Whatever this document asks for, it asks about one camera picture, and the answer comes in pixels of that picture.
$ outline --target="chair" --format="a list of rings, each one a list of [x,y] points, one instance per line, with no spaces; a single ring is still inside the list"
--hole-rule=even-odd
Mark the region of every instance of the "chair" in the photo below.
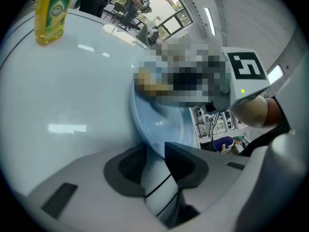
[[[146,46],[150,47],[147,36],[148,36],[148,27],[147,24],[145,24],[145,26],[140,30],[140,33],[136,38],[141,42],[143,42]]]
[[[123,14],[126,13],[126,9],[124,6],[122,6],[120,3],[115,2],[114,8],[111,11],[112,14],[112,18],[111,20],[114,18],[113,23],[115,22],[116,18],[120,18],[123,16],[123,14],[119,14],[120,12],[122,12]]]

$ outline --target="ceiling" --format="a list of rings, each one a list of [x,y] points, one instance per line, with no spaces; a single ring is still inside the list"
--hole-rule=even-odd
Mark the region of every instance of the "ceiling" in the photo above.
[[[283,52],[296,20],[282,0],[187,0],[202,36],[220,46],[252,48],[266,69]],[[216,36],[205,7],[211,11]]]

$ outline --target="light blue plate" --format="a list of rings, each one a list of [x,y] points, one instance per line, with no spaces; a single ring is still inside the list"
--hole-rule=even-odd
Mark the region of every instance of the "light blue plate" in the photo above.
[[[141,137],[159,156],[164,158],[165,142],[193,146],[194,129],[189,108],[170,107],[144,100],[131,92],[131,109]]]

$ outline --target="pixelated area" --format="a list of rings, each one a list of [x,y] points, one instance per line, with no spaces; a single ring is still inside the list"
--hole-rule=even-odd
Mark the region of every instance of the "pixelated area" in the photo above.
[[[190,106],[229,92],[230,69],[207,44],[173,39],[147,51],[134,73],[137,89],[157,102]]]

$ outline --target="table surface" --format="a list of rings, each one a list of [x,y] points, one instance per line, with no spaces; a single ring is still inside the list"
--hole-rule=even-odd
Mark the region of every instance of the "table surface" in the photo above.
[[[1,161],[27,195],[72,160],[141,138],[129,103],[148,49],[122,29],[69,10],[63,36],[40,46],[34,12],[7,32],[0,52]]]

